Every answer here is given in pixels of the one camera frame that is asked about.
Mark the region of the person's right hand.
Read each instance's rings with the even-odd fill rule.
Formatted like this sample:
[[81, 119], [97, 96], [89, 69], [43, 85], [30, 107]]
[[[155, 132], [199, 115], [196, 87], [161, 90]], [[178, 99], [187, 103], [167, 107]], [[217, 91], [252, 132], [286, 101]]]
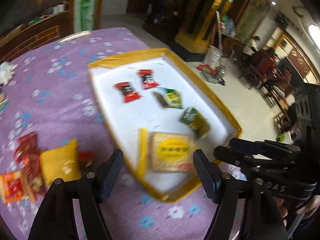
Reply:
[[[286, 217], [288, 215], [288, 209], [284, 204], [284, 200], [281, 198], [277, 198], [277, 197], [273, 197], [276, 206], [280, 212], [280, 215], [283, 219], [283, 223], [286, 226], [287, 225], [287, 221], [286, 221]], [[320, 196], [319, 195], [315, 195], [313, 196], [311, 199], [309, 199], [306, 204], [305, 203], [299, 203], [296, 206], [296, 211], [295, 213], [297, 215], [303, 215], [303, 219], [307, 219], [310, 218], [319, 208], [320, 205]]]

